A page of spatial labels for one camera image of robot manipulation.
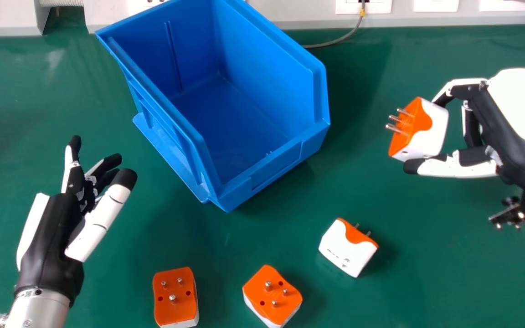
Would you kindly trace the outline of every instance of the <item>white corrugated hose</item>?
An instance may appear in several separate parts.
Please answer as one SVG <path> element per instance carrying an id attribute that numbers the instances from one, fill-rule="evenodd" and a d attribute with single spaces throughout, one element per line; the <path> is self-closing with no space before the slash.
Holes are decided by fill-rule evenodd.
<path id="1" fill-rule="evenodd" d="M 42 7 L 84 7 L 84 0 L 40 0 Z"/>

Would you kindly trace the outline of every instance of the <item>blue storage container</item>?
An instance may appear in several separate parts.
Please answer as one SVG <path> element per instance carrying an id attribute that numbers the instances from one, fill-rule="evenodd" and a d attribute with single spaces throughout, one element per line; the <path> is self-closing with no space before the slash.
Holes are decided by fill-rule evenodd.
<path id="1" fill-rule="evenodd" d="M 323 142 L 325 67 L 242 0 L 171 0 L 97 35 L 133 122 L 202 203 L 233 210 Z"/>

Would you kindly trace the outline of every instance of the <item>orange and white plug adapter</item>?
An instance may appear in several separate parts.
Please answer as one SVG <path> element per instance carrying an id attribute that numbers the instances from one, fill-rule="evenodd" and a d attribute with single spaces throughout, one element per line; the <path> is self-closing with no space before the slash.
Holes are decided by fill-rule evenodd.
<path id="1" fill-rule="evenodd" d="M 244 286 L 244 303 L 269 328 L 282 328 L 301 307 L 301 293 L 275 268 L 264 265 Z"/>
<path id="2" fill-rule="evenodd" d="M 319 252 L 343 272 L 357 278 L 378 249 L 369 235 L 338 218 L 321 238 Z"/>
<path id="3" fill-rule="evenodd" d="M 161 328 L 190 328 L 198 325 L 198 295 L 189 267 L 157 272 L 153 279 L 154 317 Z"/>
<path id="4" fill-rule="evenodd" d="M 446 108 L 417 97 L 397 111 L 398 116 L 388 116 L 394 124 L 386 124 L 386 129 L 394 132 L 388 156 L 405 162 L 439 155 L 447 132 Z"/>

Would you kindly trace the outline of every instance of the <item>green tabletop surface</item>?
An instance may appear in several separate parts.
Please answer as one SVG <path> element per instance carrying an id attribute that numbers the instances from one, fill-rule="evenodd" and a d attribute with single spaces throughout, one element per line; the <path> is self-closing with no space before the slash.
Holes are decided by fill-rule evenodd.
<path id="1" fill-rule="evenodd" d="M 318 43 L 344 32 L 288 33 Z M 0 39 L 0 312 L 31 202 L 60 191 L 64 147 L 79 134 L 85 168 L 120 152 L 139 180 L 85 263 L 69 328 L 156 327 L 152 277 L 183 266 L 196 277 L 199 328 L 262 328 L 242 285 L 263 264 L 304 297 L 288 328 L 522 328 L 525 227 L 487 221 L 516 187 L 408 176 L 387 156 L 384 124 L 451 79 L 525 67 L 525 26 L 361 29 L 312 53 L 329 84 L 323 147 L 227 214 L 201 204 L 133 125 L 125 78 L 81 12 L 51 15 L 42 37 Z M 446 151 L 464 147 L 460 104 L 449 109 Z M 359 278 L 317 250 L 338 216 L 380 245 Z"/>

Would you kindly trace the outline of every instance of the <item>metal prong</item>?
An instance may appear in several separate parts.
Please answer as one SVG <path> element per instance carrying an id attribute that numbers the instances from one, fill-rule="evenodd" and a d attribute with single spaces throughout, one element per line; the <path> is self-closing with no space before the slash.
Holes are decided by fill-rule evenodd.
<path id="1" fill-rule="evenodd" d="M 414 117 L 414 115 L 410 114 L 409 112 L 407 112 L 406 110 L 404 110 L 402 108 L 396 108 L 396 112 L 399 112 L 400 114 L 404 114 L 404 115 L 410 116 L 411 118 Z"/>
<path id="2" fill-rule="evenodd" d="M 388 118 L 392 121 L 395 121 L 395 122 L 398 122 L 398 123 L 402 123 L 402 124 L 405 124 L 406 122 L 405 121 L 402 121 L 400 118 L 397 118 L 396 116 L 394 115 L 388 115 Z"/>
<path id="3" fill-rule="evenodd" d="M 394 131 L 394 133 L 400 133 L 400 134 L 408 135 L 408 133 L 402 131 L 401 129 L 397 128 L 395 125 L 392 125 L 390 123 L 386 124 L 385 128 L 389 129 L 390 131 Z"/>

